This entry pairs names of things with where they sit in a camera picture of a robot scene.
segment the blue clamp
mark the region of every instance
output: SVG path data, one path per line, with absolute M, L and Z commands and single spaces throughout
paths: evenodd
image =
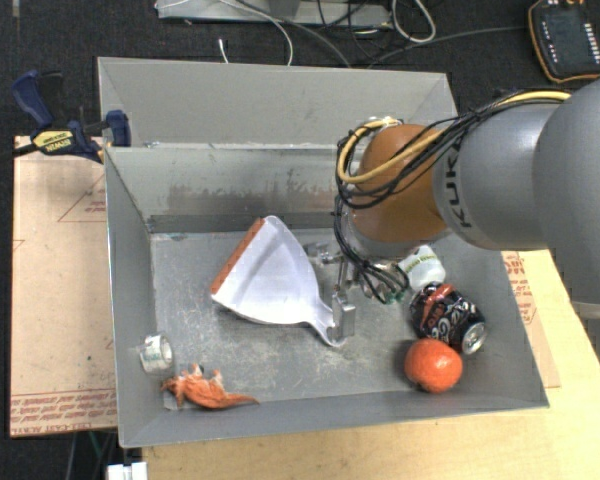
M 37 124 L 36 130 L 30 135 L 33 151 L 37 150 L 45 155 L 75 155 L 101 163 L 102 148 L 89 134 L 106 128 L 111 129 L 114 146 L 131 146 L 129 122 L 121 110 L 108 112 L 104 121 L 94 125 L 83 126 L 75 119 L 66 124 L 58 123 L 62 113 L 59 109 L 61 83 L 59 73 L 41 76 L 36 70 L 31 70 L 11 85 L 16 103 Z M 47 99 L 55 103 L 56 115 L 49 109 L 45 101 Z

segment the white bottle cap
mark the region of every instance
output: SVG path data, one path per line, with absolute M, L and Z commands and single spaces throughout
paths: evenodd
M 442 263 L 428 245 L 421 245 L 412 254 L 403 259 L 398 266 L 409 278 L 411 289 L 419 292 L 434 281 L 443 283 L 447 272 Z

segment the wooden table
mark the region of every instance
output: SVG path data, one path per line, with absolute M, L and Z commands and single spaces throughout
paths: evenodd
M 600 479 L 600 364 L 546 251 L 523 253 L 550 407 L 143 449 L 151 480 Z

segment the metal tray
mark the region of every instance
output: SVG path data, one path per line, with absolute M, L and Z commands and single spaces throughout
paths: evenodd
M 500 253 L 448 236 L 433 248 L 448 281 L 487 319 L 482 349 L 452 390 L 412 389 L 406 308 L 350 293 L 356 335 L 329 348 L 309 327 L 258 325 L 212 302 L 209 285 L 252 222 L 281 217 L 302 243 L 332 240 L 328 147 L 108 149 L 106 192 L 120 443 L 123 447 L 374 425 L 546 406 Z M 316 267 L 328 286 L 335 276 Z M 165 332 L 178 370 L 219 369 L 260 405 L 177 410 L 136 347 Z

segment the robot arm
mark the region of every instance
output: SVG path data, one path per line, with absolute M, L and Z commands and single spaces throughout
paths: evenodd
M 450 232 L 486 249 L 546 248 L 580 315 L 600 317 L 600 79 L 573 95 L 515 94 L 443 131 L 367 123 L 341 144 L 338 183 L 343 240 L 362 256 L 404 258 Z

